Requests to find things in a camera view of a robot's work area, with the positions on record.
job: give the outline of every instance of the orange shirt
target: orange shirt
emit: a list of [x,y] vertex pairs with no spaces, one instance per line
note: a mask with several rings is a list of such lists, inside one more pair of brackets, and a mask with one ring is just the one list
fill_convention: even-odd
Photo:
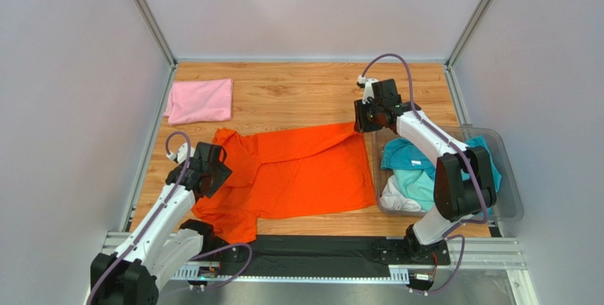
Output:
[[375,204],[363,135],[353,123],[241,136],[219,129],[233,174],[193,213],[229,243],[256,238],[257,218],[290,218]]

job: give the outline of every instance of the clear plastic container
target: clear plastic container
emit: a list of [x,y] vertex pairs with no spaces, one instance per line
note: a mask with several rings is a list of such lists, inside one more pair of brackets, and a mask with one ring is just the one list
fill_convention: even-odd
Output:
[[[516,180],[514,179],[514,173],[508,159],[508,154],[505,151],[505,146],[501,136],[495,131],[483,128],[472,128],[471,126],[462,127],[442,127],[442,130],[446,131],[452,137],[458,140],[469,140],[470,138],[482,135],[486,141],[488,149],[491,151],[493,156],[493,163],[497,170],[501,173],[501,185],[499,186],[499,192],[497,193],[497,202],[493,206],[493,212],[489,216],[490,220],[493,221],[518,221],[522,218],[524,211],[522,209],[522,202],[520,201],[520,195],[518,194],[518,187],[516,186]],[[397,214],[402,216],[423,216],[425,212],[409,212],[409,211],[393,211],[385,209],[381,206],[379,198],[381,196],[384,187],[388,181],[388,178],[392,176],[392,170],[381,169],[381,158],[384,153],[384,146],[390,140],[398,138],[398,135],[390,131],[389,129],[382,129],[375,131],[371,135],[371,141],[373,144],[373,160],[374,160],[374,186],[376,202],[380,210],[388,214]]]

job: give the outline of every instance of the pink folded shirt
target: pink folded shirt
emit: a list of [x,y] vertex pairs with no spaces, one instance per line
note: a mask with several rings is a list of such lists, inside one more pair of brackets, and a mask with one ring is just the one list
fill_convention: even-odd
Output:
[[168,124],[229,121],[233,117],[233,80],[175,82],[164,117]]

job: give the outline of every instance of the wooden tabletop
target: wooden tabletop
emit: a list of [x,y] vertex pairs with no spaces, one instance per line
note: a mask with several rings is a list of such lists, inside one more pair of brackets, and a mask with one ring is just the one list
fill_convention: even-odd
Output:
[[[165,156],[164,142],[173,131],[184,131],[191,142],[211,142],[217,128],[231,128],[243,135],[307,126],[354,121],[353,101],[362,98],[356,85],[365,64],[359,63],[182,63],[175,80],[231,78],[233,119],[226,122],[192,123],[170,126],[162,120],[149,169],[142,186],[131,230],[151,209],[164,186],[166,174],[174,163]],[[440,64],[410,64],[415,102],[440,126],[456,126],[449,89]],[[368,77],[394,78],[403,100],[408,100],[404,67],[378,63]],[[370,135],[366,134],[369,162],[372,156]],[[174,140],[176,150],[181,141]],[[182,221],[195,216],[188,212]],[[258,219],[259,234],[280,235],[377,235],[403,236],[416,217],[389,216],[376,206],[357,211],[317,216]],[[466,236],[490,236],[486,226],[467,225],[457,233]]]

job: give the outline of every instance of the teal cloth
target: teal cloth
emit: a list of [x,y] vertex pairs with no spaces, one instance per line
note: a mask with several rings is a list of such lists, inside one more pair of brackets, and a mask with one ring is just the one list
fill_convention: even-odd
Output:
[[399,192],[417,201],[423,211],[434,206],[434,181],[425,170],[394,170],[394,179]]
[[[493,171],[493,184],[495,185],[495,192],[499,192],[501,174],[499,171],[497,171],[497,168],[495,168],[495,164],[493,163],[493,155],[488,149],[484,137],[478,136],[471,138],[466,141],[466,144],[470,147],[481,146],[488,151],[488,154],[491,156],[491,170]],[[384,155],[381,159],[381,168],[384,170],[424,170],[432,181],[436,177],[436,168],[434,168],[434,165],[418,149],[418,147],[414,146],[413,143],[405,138],[397,138],[386,144],[384,147]],[[462,178],[469,179],[470,176],[462,172]]]

